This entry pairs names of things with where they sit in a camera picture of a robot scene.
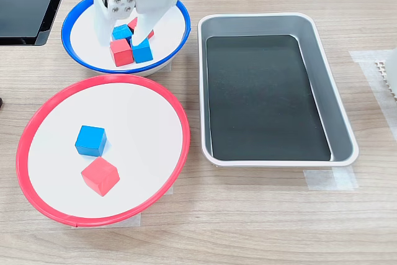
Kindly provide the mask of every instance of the cube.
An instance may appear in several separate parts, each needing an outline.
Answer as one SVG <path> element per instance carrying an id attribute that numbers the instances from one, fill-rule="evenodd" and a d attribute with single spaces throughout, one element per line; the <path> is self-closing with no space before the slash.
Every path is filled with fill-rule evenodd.
<path id="1" fill-rule="evenodd" d="M 105 196 L 120 180 L 115 166 L 98 157 L 88 165 L 81 176 L 84 182 L 99 195 Z"/>
<path id="2" fill-rule="evenodd" d="M 89 156 L 102 156 L 106 144 L 103 128 L 83 125 L 74 144 L 78 153 Z"/>
<path id="3" fill-rule="evenodd" d="M 126 24 L 123 24 L 121 26 L 116 26 L 113 29 L 113 34 L 112 34 L 113 40 L 126 39 L 128 44 L 131 45 L 131 36 L 132 36 L 132 31 Z"/>
<path id="4" fill-rule="evenodd" d="M 132 46 L 132 52 L 136 63 L 153 60 L 149 40 L 146 38 L 137 46 Z"/>
<path id="5" fill-rule="evenodd" d="M 125 39 L 110 42 L 110 53 L 116 66 L 129 65 L 134 62 L 131 46 Z"/>
<path id="6" fill-rule="evenodd" d="M 134 30 L 135 30 L 137 22 L 138 22 L 138 18 L 135 18 L 130 23 L 128 23 L 128 27 L 130 28 L 132 33 L 134 33 Z M 152 36 L 154 36 L 154 31 L 153 30 L 149 33 L 148 38 L 151 38 Z"/>

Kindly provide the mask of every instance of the wood grain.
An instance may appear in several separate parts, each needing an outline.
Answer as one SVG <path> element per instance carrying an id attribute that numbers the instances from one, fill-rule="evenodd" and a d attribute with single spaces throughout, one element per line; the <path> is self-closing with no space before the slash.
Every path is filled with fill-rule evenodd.
<path id="1" fill-rule="evenodd" d="M 60 40 L 80 0 L 62 0 L 43 47 L 0 47 L 0 264 L 335 264 L 397 263 L 397 143 L 349 50 L 397 46 L 396 0 L 182 0 L 192 33 L 172 72 L 150 78 L 169 88 L 192 130 L 188 162 L 142 214 L 141 227 L 70 229 L 37 212 L 16 178 L 19 138 L 52 95 L 96 74 Z M 200 152 L 197 22 L 208 14 L 302 12 L 323 41 L 359 146 L 355 191 L 309 191 L 301 169 L 216 169 Z"/>

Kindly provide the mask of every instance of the white object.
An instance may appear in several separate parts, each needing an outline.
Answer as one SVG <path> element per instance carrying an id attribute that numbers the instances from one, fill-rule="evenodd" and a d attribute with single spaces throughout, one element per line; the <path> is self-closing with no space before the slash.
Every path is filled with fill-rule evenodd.
<path id="1" fill-rule="evenodd" d="M 387 83 L 392 93 L 397 92 L 397 48 L 391 52 L 389 58 L 385 61 L 385 69 L 387 75 Z"/>
<path id="2" fill-rule="evenodd" d="M 153 27 L 162 16 L 176 5 L 177 0 L 133 0 L 138 13 L 138 23 L 134 31 L 133 44 L 140 44 L 152 31 Z M 126 11 L 132 2 L 127 0 L 108 0 L 108 7 L 105 7 L 103 0 L 94 0 L 95 18 L 94 24 L 97 38 L 101 45 L 109 45 L 112 30 L 119 19 L 129 16 L 132 10 Z"/>
<path id="3" fill-rule="evenodd" d="M 74 147 L 81 125 L 105 129 L 102 157 L 120 175 L 104 197 L 80 175 L 94 160 Z M 174 171 L 181 150 L 181 121 L 163 96 L 136 84 L 101 84 L 73 94 L 47 115 L 30 146 L 29 177 L 41 199 L 58 211 L 109 217 L 152 197 Z"/>

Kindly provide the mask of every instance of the blue-rimmed bowl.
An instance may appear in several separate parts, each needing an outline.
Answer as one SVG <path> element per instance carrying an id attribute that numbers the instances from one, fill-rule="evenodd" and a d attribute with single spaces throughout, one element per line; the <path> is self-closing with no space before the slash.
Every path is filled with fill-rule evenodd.
<path id="1" fill-rule="evenodd" d="M 84 14 L 88 14 L 88 9 L 92 11 L 94 10 L 94 8 L 91 7 L 93 3 L 94 0 L 83 0 L 77 6 L 75 6 L 70 11 L 65 21 L 63 22 L 62 31 L 61 31 L 63 46 L 65 50 L 68 52 L 68 54 L 75 61 L 77 61 L 81 65 L 91 70 L 100 73 L 112 73 L 112 74 L 122 73 L 122 74 L 137 74 L 139 76 L 148 76 L 168 65 L 171 62 L 171 60 L 175 57 L 176 53 L 178 53 L 179 50 L 184 46 L 185 42 L 189 37 L 191 30 L 190 16 L 189 13 L 187 12 L 186 7 L 183 5 L 183 3 L 180 0 L 178 0 L 176 4 L 176 9 L 179 10 L 181 15 L 180 19 L 182 20 L 183 18 L 185 24 L 184 24 L 184 31 L 183 31 L 183 27 L 181 31 L 181 27 L 179 26 L 180 27 L 179 32 L 181 34 L 180 36 L 178 36 L 178 41 L 176 43 L 174 42 L 174 46 L 172 46 L 171 49 L 168 48 L 166 51 L 163 51 L 164 50 L 163 48 L 169 47 L 167 40 L 164 40 L 164 34 L 163 34 L 163 40 L 161 41 L 162 45 L 160 46 L 158 45 L 157 47 L 157 49 L 161 48 L 162 53 L 156 55 L 156 50 L 153 49 L 152 47 L 153 56 L 154 56 L 153 62 L 142 63 L 142 64 L 133 63 L 127 66 L 121 66 L 117 68 L 114 65 L 114 62 L 109 58 L 110 50 L 103 49 L 103 47 L 96 48 L 99 46 L 96 45 L 97 40 L 94 35 L 94 29 L 92 24 L 94 20 L 91 19 L 93 18 L 93 15 L 86 15 L 86 16 L 84 15 Z M 163 24 L 169 25 L 169 20 L 167 22 L 163 22 Z M 158 31 L 158 33 L 161 34 L 161 30 L 156 30 L 155 27 L 154 38 L 156 38 L 156 31 Z M 87 36 L 89 36 L 89 38 L 92 40 L 91 43 L 84 40 L 85 38 L 87 38 Z M 102 53 L 105 53 L 106 60 L 100 58 L 100 56 L 103 55 Z"/>

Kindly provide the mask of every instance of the metal tray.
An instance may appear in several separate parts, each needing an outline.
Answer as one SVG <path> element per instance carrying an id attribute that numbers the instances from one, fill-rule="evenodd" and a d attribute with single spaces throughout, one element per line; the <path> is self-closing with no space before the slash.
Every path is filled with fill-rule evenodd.
<path id="1" fill-rule="evenodd" d="M 359 149 L 313 20 L 198 23 L 201 145 L 223 167 L 347 166 Z"/>

